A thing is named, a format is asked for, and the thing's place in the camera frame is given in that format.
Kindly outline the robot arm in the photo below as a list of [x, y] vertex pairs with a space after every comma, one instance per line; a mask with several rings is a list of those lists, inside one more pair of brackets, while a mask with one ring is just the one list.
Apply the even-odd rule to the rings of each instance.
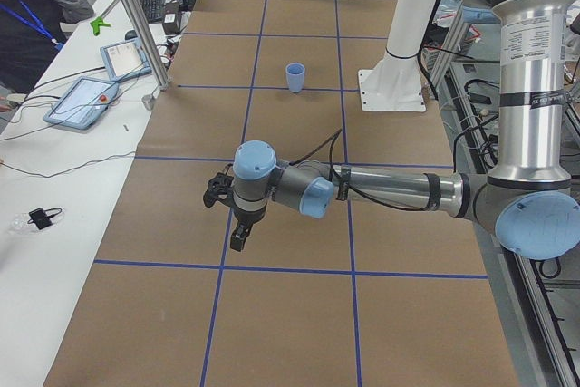
[[480, 224], [520, 256], [562, 256], [579, 241], [579, 207], [560, 164], [566, 102], [566, 12], [575, 0], [464, 0], [463, 14], [501, 24], [498, 161], [487, 174], [397, 173], [311, 161], [280, 160], [267, 143], [237, 148], [227, 204], [242, 250], [268, 201], [321, 218], [331, 200], [364, 198], [404, 211], [442, 210]]

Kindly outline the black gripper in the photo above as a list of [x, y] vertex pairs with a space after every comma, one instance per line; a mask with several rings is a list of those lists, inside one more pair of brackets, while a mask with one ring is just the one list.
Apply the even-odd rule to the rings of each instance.
[[230, 236], [229, 246], [232, 250], [243, 251], [247, 238], [249, 237], [252, 227], [262, 220], [266, 213], [266, 207], [258, 210], [244, 210], [240, 207], [234, 208], [234, 216], [237, 225]]

